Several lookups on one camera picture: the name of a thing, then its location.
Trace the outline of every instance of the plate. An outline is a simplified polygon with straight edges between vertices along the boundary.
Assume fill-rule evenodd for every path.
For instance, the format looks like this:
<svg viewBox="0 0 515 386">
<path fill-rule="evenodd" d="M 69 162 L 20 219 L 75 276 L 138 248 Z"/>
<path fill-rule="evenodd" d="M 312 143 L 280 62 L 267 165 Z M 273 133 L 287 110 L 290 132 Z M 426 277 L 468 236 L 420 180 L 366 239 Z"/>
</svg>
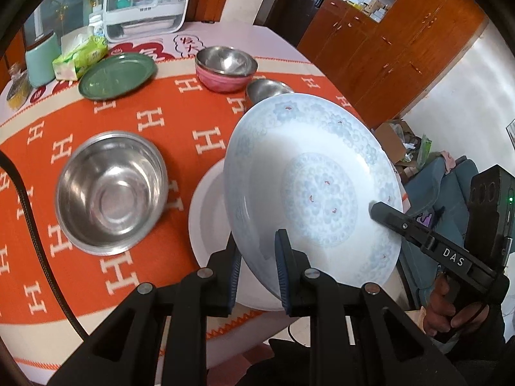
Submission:
<svg viewBox="0 0 515 386">
<path fill-rule="evenodd" d="M 92 66 L 79 82 L 79 92 L 90 100 L 112 100 L 141 87 L 157 71 L 152 58 L 121 53 Z"/>
<path fill-rule="evenodd" d="M 259 102 L 234 129 L 223 176 L 234 239 L 276 297 L 280 228 L 340 283 L 388 280 L 401 237 L 370 219 L 369 208 L 382 201 L 402 210 L 400 189 L 377 140 L 340 106 L 307 94 Z"/>
<path fill-rule="evenodd" d="M 188 229 L 193 253 L 200 267 L 209 256 L 225 249 L 231 228 L 223 198 L 223 160 L 202 178 L 192 197 Z M 236 301 L 253 309 L 280 311 L 281 301 L 272 295 L 241 260 Z"/>
</svg>

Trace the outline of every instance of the orange tablecloth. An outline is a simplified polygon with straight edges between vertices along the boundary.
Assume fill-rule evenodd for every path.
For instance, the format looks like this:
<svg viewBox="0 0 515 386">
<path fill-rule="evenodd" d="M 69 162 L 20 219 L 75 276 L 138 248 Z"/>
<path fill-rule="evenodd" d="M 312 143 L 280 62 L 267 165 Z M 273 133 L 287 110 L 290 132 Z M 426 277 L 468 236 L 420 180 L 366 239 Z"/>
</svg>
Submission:
<svg viewBox="0 0 515 386">
<path fill-rule="evenodd" d="M 324 97 L 357 115 L 314 65 L 257 60 L 257 76 L 278 79 L 297 92 Z M 20 170 L 52 270 L 88 331 L 140 282 L 165 286 L 198 267 L 187 231 L 189 204 L 202 176 L 224 157 L 243 114 L 243 96 L 242 92 L 215 94 L 200 85 L 191 58 L 167 60 L 158 63 L 156 79 L 127 97 L 96 103 L 83 99 L 77 85 L 64 86 L 0 126 L 0 149 Z M 169 196 L 163 217 L 140 244 L 124 254 L 97 257 L 68 242 L 58 226 L 53 197 L 73 150 L 109 130 L 138 133 L 159 148 L 167 165 Z M 20 349 L 19 344 L 10 341 L 30 343 L 30 352 L 13 352 L 18 361 L 55 370 L 80 340 L 59 334 L 68 322 L 39 265 L 14 185 L 3 172 L 0 205 L 0 335 L 14 350 Z M 239 306 L 228 320 L 208 322 L 208 338 L 257 314 Z M 56 343 L 49 348 L 48 332 L 54 331 Z"/>
</svg>

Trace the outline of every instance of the cabinet handle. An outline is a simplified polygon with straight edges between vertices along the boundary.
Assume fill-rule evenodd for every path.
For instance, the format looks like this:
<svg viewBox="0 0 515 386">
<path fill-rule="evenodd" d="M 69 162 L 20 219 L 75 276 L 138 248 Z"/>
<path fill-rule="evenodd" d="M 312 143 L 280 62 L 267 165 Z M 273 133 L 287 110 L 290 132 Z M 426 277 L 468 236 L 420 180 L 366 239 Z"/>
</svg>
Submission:
<svg viewBox="0 0 515 386">
<path fill-rule="evenodd" d="M 412 63 L 409 63 L 409 64 L 413 67 L 413 69 L 414 69 L 415 71 L 417 71 L 420 75 L 422 75 L 422 72 L 420 71 L 420 69 L 418 69 L 418 68 L 417 68 L 415 65 L 413 65 Z"/>
</svg>

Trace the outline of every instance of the small metal bowl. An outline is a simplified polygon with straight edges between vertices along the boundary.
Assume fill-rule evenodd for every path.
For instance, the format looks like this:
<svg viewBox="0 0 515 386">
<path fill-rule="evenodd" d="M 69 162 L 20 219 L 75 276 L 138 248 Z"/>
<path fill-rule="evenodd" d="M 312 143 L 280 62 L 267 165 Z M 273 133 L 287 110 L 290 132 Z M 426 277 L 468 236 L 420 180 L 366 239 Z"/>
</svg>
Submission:
<svg viewBox="0 0 515 386">
<path fill-rule="evenodd" d="M 64 166 L 56 215 L 79 250 L 115 255 L 145 238 L 167 197 L 168 176 L 158 149 L 129 132 L 105 132 L 84 142 Z"/>
<path fill-rule="evenodd" d="M 294 93 L 285 83 L 274 79 L 260 78 L 253 79 L 245 90 L 244 106 L 247 111 L 260 101 L 279 94 Z"/>
<path fill-rule="evenodd" d="M 228 46 L 210 46 L 195 56 L 195 64 L 227 77 L 253 76 L 258 63 L 248 53 Z"/>
</svg>

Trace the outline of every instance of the metal bolt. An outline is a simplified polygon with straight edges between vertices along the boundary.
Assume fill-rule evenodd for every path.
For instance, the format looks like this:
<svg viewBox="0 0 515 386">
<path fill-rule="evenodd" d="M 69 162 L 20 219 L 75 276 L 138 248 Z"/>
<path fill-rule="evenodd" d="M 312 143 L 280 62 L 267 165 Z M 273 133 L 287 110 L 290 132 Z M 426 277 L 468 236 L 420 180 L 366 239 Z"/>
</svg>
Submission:
<svg viewBox="0 0 515 386">
<path fill-rule="evenodd" d="M 319 278 L 320 272 L 317 269 L 307 269 L 304 271 L 304 275 L 307 278 Z"/>
<path fill-rule="evenodd" d="M 365 291 L 368 294 L 377 294 L 381 291 L 381 288 L 375 283 L 367 283 L 365 284 Z"/>
<path fill-rule="evenodd" d="M 137 287 L 137 292 L 139 294 L 147 294 L 147 293 L 150 293 L 153 288 L 154 288 L 154 286 L 152 286 L 150 283 L 141 283 Z"/>
<path fill-rule="evenodd" d="M 197 276 L 200 278 L 210 278 L 213 275 L 213 270 L 208 267 L 204 267 L 197 271 Z"/>
</svg>

